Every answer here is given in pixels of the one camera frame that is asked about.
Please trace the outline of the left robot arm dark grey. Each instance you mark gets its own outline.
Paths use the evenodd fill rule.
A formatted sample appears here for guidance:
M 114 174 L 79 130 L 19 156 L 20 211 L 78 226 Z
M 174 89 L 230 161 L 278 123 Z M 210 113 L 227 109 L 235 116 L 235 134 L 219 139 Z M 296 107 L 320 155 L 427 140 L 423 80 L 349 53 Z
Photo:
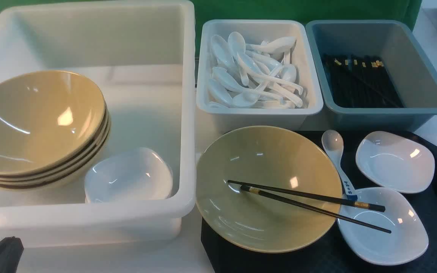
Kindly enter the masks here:
M 0 241 L 0 273 L 15 273 L 24 247 L 19 237 L 5 237 Z

